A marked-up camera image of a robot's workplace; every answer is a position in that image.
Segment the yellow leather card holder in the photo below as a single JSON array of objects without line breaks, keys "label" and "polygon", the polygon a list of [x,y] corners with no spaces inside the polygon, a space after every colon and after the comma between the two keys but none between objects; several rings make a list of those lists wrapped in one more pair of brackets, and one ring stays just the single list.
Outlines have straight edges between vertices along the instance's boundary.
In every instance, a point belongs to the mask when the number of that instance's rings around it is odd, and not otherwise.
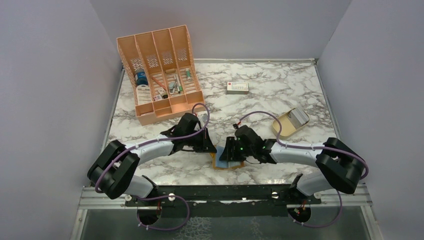
[{"label": "yellow leather card holder", "polygon": [[212,166],[214,169],[233,170],[233,169],[243,168],[245,166],[243,162],[220,160],[220,157],[222,156],[224,152],[224,147],[215,145],[215,148],[216,148],[216,153],[210,153],[212,157]]}]

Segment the stack of grey cards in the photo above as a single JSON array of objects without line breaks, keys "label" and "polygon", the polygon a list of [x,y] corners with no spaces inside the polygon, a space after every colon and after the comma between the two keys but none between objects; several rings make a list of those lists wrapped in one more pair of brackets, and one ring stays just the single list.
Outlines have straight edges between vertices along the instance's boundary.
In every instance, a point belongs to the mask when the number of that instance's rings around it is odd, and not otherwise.
[{"label": "stack of grey cards", "polygon": [[310,121],[309,115],[301,107],[290,110],[287,117],[295,129],[301,128]]}]

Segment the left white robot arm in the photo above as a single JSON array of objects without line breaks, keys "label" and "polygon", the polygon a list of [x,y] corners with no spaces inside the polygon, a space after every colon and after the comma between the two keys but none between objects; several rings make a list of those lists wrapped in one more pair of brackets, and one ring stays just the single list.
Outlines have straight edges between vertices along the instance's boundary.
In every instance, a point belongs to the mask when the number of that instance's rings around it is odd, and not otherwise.
[{"label": "left white robot arm", "polygon": [[186,112],[177,125],[162,131],[154,140],[126,146],[111,141],[87,172],[88,179],[110,199],[137,196],[144,205],[157,200],[157,185],[146,176],[136,176],[137,167],[159,157],[170,156],[190,147],[195,153],[216,153],[208,129],[199,118]]}]

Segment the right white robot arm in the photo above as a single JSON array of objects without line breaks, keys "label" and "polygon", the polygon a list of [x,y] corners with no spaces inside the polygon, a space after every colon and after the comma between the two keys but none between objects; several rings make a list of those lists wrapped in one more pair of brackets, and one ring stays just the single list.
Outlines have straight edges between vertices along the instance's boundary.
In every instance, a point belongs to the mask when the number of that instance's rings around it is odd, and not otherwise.
[{"label": "right white robot arm", "polygon": [[300,174],[291,184],[288,196],[296,204],[330,189],[353,194],[359,180],[368,174],[365,161],[334,137],[324,143],[293,145],[275,138],[262,139],[252,128],[243,125],[236,129],[234,136],[227,137],[224,147],[216,149],[214,164],[218,168],[238,167],[249,157],[261,164],[294,163],[316,167],[317,171]]}]

